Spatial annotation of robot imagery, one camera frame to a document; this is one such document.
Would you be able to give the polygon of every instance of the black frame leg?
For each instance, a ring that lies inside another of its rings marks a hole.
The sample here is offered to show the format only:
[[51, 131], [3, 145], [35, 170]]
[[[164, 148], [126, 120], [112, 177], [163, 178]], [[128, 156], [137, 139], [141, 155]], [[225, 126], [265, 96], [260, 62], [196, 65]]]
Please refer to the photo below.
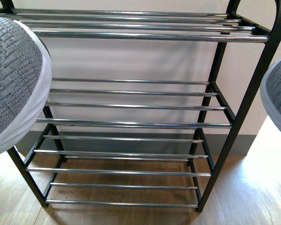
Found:
[[12, 147], [7, 152], [9, 154], [9, 156], [11, 157], [11, 159], [13, 160], [15, 166], [18, 168], [21, 175], [25, 179], [26, 183], [32, 190], [33, 194], [38, 199], [39, 203], [42, 205], [42, 207], [48, 207], [49, 204], [46, 203], [46, 198], [44, 197], [43, 193], [38, 188], [36, 182], [34, 181], [34, 179], [31, 176], [31, 174], [28, 171], [26, 171], [26, 166], [23, 163], [21, 157], [19, 156], [19, 153], [18, 153], [16, 147], [15, 146]]

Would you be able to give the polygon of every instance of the wooden floor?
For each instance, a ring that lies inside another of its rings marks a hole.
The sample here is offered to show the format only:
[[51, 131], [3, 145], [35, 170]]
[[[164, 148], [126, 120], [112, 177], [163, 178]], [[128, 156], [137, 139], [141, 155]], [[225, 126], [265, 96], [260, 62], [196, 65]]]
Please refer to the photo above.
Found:
[[[85, 206], [85, 205], [50, 205], [43, 209], [33, 193], [27, 187], [7, 153], [0, 155], [0, 225], [281, 225], [281, 134], [266, 121], [254, 142], [248, 156], [230, 156], [214, 187], [202, 213], [192, 209], [124, 207], [124, 206]], [[35, 165], [44, 162], [38, 158]], [[201, 170], [206, 170], [205, 163], [198, 162]], [[84, 167], [75, 160], [69, 160], [67, 166]], [[109, 164], [104, 161], [92, 162], [89, 168], [101, 166], [106, 169], [133, 169], [180, 171], [184, 164], [138, 163]], [[41, 183], [49, 174], [36, 173], [37, 182]], [[147, 180], [143, 177], [121, 180], [102, 175], [59, 176], [72, 182], [91, 179], [93, 183], [121, 183], [145, 185], [188, 185], [186, 179], [158, 178]], [[64, 188], [58, 192], [52, 190], [50, 198], [66, 198], [86, 201], [132, 201], [159, 203], [192, 203], [193, 192], [177, 191], [131, 191], [129, 189], [110, 190], [108, 188], [80, 188], [80, 191]]]

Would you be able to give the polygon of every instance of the white wall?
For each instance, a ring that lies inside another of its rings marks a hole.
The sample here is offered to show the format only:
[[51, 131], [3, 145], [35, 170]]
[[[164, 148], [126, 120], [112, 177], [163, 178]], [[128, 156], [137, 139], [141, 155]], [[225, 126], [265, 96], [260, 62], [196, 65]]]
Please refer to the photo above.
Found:
[[[177, 11], [223, 13], [228, 0], [14, 0], [16, 8], [51, 8], [51, 9], [98, 9], [98, 10], [133, 10], [133, 11]], [[274, 0], [243, 0], [239, 14], [271, 28], [275, 16]], [[44, 38], [53, 61], [54, 77], [81, 78], [118, 78], [118, 79], [166, 79], [205, 81], [208, 78], [216, 43], [146, 41], [146, 40], [97, 40], [97, 39], [57, 39]], [[251, 75], [258, 62], [263, 44], [228, 43], [220, 70], [218, 85], [232, 109], [236, 112]], [[281, 45], [274, 60], [281, 57]], [[79, 88], [98, 89], [98, 84], [81, 84]], [[117, 84], [104, 85], [106, 89], [123, 89]], [[125, 85], [126, 90], [169, 90], [169, 91], [204, 91], [204, 87], [191, 88], [174, 85]], [[65, 95], [52, 95], [50, 100], [97, 103], [129, 103], [147, 105], [198, 105], [201, 98], [185, 97], [150, 97], [140, 96], [77, 95], [75, 98]], [[54, 108], [53, 113], [60, 118], [81, 118], [92, 120], [138, 120], [138, 121], [196, 121], [197, 112], [152, 111], [152, 110], [115, 110]], [[266, 118], [259, 95], [244, 122], [240, 134], [256, 135]], [[227, 122], [222, 113], [207, 113], [207, 122]], [[207, 133], [227, 133], [227, 130], [210, 129]]]

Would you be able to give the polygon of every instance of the curved frame top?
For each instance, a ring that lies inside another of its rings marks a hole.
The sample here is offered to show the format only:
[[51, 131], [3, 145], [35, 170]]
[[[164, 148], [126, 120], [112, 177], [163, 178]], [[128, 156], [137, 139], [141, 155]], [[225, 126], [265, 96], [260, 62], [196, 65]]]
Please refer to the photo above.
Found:
[[[276, 18], [271, 32], [281, 37], [281, 0], [274, 1], [276, 3]], [[227, 14], [231, 16], [236, 15], [240, 2], [241, 0], [230, 0], [227, 7]]]

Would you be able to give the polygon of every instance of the black metal frame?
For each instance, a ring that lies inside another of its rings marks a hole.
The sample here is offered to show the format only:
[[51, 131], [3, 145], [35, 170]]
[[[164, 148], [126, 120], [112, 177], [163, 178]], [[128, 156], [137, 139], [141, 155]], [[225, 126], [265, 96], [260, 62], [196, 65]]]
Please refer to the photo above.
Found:
[[[12, 0], [0, 0], [2, 3], [3, 8], [0, 9], [0, 13], [5, 13], [5, 14], [13, 14], [14, 13], [14, 5]], [[253, 102], [253, 99], [258, 91], [261, 79], [263, 77], [263, 74], [266, 72], [266, 70], [268, 69], [273, 56], [276, 52], [276, 49], [281, 41], [281, 0], [275, 0], [276, 2], [276, 19], [275, 19], [275, 23], [274, 26], [272, 28], [272, 30], [268, 30], [246, 18], [241, 17], [240, 15], [237, 14], [237, 8], [239, 6], [241, 0], [230, 0], [228, 7], [227, 7], [227, 18], [228, 19], [238, 19], [240, 20], [240, 25], [245, 25], [245, 26], [252, 26], [254, 27], [252, 34], [256, 35], [256, 36], [268, 36], [269, 39], [268, 41], [265, 42], [265, 47], [264, 50], [261, 54], [261, 57], [259, 59], [259, 62], [256, 66], [256, 69], [254, 71], [254, 74], [252, 76], [252, 79], [249, 83], [249, 86], [247, 88], [247, 91], [244, 95], [244, 98], [241, 102], [240, 108], [237, 112], [237, 114], [235, 115], [232, 112], [232, 109], [229, 107], [228, 102], [225, 100], [223, 94], [221, 93], [220, 89], [218, 88], [218, 86], [216, 85], [216, 79], [217, 76], [219, 74], [219, 70], [221, 67], [221, 63], [222, 63], [222, 59], [225, 53], [225, 49], [227, 46], [227, 42], [226, 41], [220, 41], [217, 45], [217, 49], [215, 51], [215, 56], [214, 56], [214, 61], [211, 67], [211, 71], [209, 74], [209, 78], [208, 78], [208, 83], [206, 86], [206, 91], [205, 93], [216, 93], [216, 98], [220, 104], [220, 106], [225, 107], [224, 109], [224, 113], [228, 119], [228, 121], [231, 124], [231, 130], [228, 134], [228, 137], [225, 141], [225, 144], [222, 148], [222, 151], [219, 155], [219, 158], [216, 162], [216, 164], [213, 162], [212, 157], [211, 157], [211, 153], [203, 132], [202, 127], [198, 126], [195, 129], [194, 135], [193, 135], [193, 140], [202, 140], [203, 142], [203, 149], [205, 154], [207, 155], [207, 162], [211, 171], [211, 177], [209, 179], [209, 182], [207, 184], [207, 187], [203, 193], [203, 195], [201, 195], [200, 192], [200, 188], [199, 188], [199, 183], [198, 183], [198, 179], [197, 177], [193, 176], [193, 182], [194, 185], [196, 187], [196, 195], [198, 198], [198, 206], [197, 206], [197, 211], [198, 212], [202, 212], [207, 199], [215, 185], [215, 182], [220, 174], [220, 171], [224, 165], [224, 162], [230, 152], [230, 149], [237, 137], [237, 134], [244, 122], [244, 119], [249, 111], [249, 108]], [[222, 32], [221, 35], [229, 35], [229, 33], [227, 32]], [[211, 100], [211, 96], [205, 96], [203, 98], [203, 102], [202, 102], [202, 106], [209, 106], [210, 104], [210, 100]], [[49, 108], [49, 106], [45, 106], [44, 108], [44, 114], [46, 118], [53, 118], [51, 110]], [[206, 118], [206, 114], [207, 111], [202, 110], [200, 111], [199, 114], [199, 118], [197, 123], [201, 124], [204, 123], [205, 118]], [[47, 185], [47, 188], [45, 189], [44, 193], [41, 193], [40, 190], [38, 189], [38, 186], [36, 185], [36, 183], [34, 182], [33, 178], [31, 177], [30, 173], [27, 171], [28, 165], [30, 164], [30, 162], [32, 161], [33, 157], [35, 156], [35, 152], [34, 150], [38, 150], [39, 147], [41, 146], [41, 144], [43, 143], [44, 139], [45, 139], [45, 135], [47, 135], [49, 132], [51, 132], [52, 135], [54, 136], [58, 136], [58, 131], [55, 127], [55, 124], [49, 123], [47, 125], [47, 127], [45, 128], [45, 130], [43, 131], [43, 133], [41, 134], [40, 138], [37, 140], [37, 142], [35, 143], [35, 145], [32, 147], [32, 149], [30, 150], [29, 154], [27, 155], [26, 159], [24, 160], [24, 162], [21, 160], [21, 158], [19, 157], [17, 151], [15, 148], [11, 148], [8, 153], [11, 156], [12, 160], [14, 161], [14, 163], [16, 164], [16, 166], [18, 167], [18, 169], [20, 170], [21, 174], [23, 175], [24, 179], [26, 180], [26, 182], [28, 183], [29, 187], [32, 189], [32, 191], [34, 192], [34, 194], [36, 195], [37, 199], [40, 201], [41, 205], [43, 207], [47, 207], [48, 203], [54, 203], [54, 201], [51, 200], [46, 200], [48, 193], [50, 191], [51, 188], [51, 182], [54, 182], [55, 177], [57, 175], [57, 173], [53, 172], [52, 176], [49, 180], [49, 183]], [[57, 150], [60, 152], [64, 151], [64, 148], [62, 146], [62, 142], [60, 139], [54, 139], [55, 145], [57, 147]], [[190, 155], [195, 155], [196, 153], [196, 149], [197, 149], [197, 142], [193, 142], [191, 144], [191, 148], [190, 148]], [[66, 161], [66, 157], [65, 155], [60, 154], [59, 160], [55, 166], [55, 168], [60, 168], [61, 164], [63, 162]], [[196, 173], [195, 170], [195, 166], [193, 163], [193, 158], [189, 158], [187, 161], [187, 165], [190, 166], [190, 169], [192, 171], [192, 173]]]

